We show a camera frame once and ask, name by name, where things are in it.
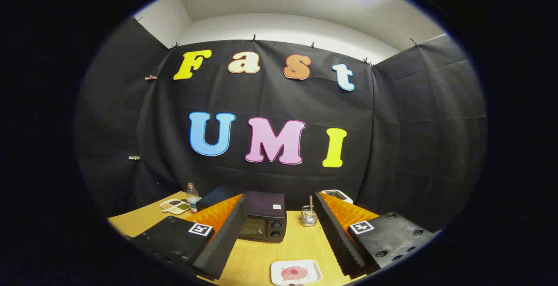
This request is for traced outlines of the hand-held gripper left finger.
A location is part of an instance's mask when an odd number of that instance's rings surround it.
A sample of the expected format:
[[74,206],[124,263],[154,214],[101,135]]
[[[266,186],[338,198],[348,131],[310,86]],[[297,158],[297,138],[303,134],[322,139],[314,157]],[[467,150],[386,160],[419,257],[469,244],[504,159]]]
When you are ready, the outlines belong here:
[[247,202],[239,194],[185,220],[166,217],[131,243],[178,272],[219,279],[247,218]]

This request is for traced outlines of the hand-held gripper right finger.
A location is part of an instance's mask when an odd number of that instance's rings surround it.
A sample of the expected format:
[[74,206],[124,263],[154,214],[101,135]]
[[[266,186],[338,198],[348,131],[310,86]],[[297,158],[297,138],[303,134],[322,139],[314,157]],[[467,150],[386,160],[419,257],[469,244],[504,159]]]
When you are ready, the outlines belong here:
[[436,237],[400,213],[378,215],[321,192],[315,210],[341,272],[351,278],[394,266]]

